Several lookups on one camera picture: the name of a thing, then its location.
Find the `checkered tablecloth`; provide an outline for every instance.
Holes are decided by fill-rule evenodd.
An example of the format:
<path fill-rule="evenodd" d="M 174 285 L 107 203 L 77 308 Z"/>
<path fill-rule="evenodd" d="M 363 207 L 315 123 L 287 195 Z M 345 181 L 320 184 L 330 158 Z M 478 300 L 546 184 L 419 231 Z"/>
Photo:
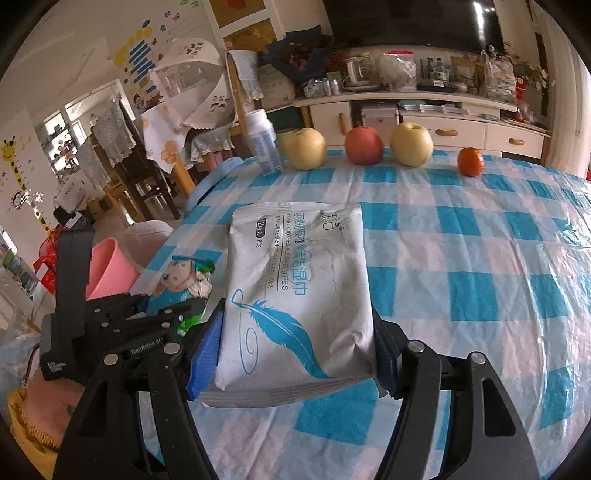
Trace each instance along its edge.
<path fill-rule="evenodd" d="M 216 262 L 215 304 L 225 295 L 228 225 L 238 207 L 359 202 L 373 304 L 438 353 L 486 353 L 546 478 L 591 417 L 591 184 L 521 161 L 485 160 L 476 179 L 458 174 L 456 154 L 444 151 L 414 169 L 353 166 L 331 151 L 320 169 L 268 177 L 247 161 L 186 217 L 134 292 L 150 292 L 173 253 L 196 255 Z M 426 478 L 438 473 L 448 406 L 443 394 Z M 191 410 L 222 479 L 365 480 L 375 475 L 399 407 L 366 381 L 277 408 L 195 402 Z"/>

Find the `yellow cloth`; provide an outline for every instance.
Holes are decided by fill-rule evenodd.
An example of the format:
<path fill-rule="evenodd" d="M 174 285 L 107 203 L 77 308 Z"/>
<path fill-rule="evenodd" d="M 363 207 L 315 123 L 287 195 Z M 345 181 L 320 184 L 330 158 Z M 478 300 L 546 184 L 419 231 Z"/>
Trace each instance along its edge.
<path fill-rule="evenodd" d="M 26 388 L 17 388 L 8 394 L 8 409 L 12 420 L 10 432 L 31 463 L 47 480 L 51 480 L 60 445 L 52 437 L 36 429 L 25 415 L 22 405 L 27 394 Z"/>

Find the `pink plastic basin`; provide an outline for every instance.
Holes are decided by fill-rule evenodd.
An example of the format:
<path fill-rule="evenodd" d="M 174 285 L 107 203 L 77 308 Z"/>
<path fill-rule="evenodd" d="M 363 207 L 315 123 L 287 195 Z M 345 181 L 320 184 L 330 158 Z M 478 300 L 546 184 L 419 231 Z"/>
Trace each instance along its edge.
<path fill-rule="evenodd" d="M 92 248 L 86 300 L 127 293 L 139 273 L 119 249 L 115 238 L 106 238 Z"/>

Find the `bottle cap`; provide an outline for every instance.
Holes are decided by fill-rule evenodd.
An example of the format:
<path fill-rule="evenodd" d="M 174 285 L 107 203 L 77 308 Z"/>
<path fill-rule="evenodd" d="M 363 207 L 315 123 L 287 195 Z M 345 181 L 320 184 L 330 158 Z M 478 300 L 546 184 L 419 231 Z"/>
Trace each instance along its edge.
<path fill-rule="evenodd" d="M 253 125 L 256 125 L 258 122 L 262 122 L 263 120 L 267 120 L 267 112 L 265 112 L 262 108 L 259 110 L 254 110 L 252 112 L 247 113 L 245 116 L 246 123 L 248 124 L 249 128 Z"/>

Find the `television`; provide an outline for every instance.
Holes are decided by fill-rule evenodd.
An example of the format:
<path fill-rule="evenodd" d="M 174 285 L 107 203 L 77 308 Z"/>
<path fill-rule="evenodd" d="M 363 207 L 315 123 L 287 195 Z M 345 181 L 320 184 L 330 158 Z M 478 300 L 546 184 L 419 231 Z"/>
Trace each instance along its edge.
<path fill-rule="evenodd" d="M 493 0 L 323 0 L 336 47 L 425 45 L 504 53 Z"/>

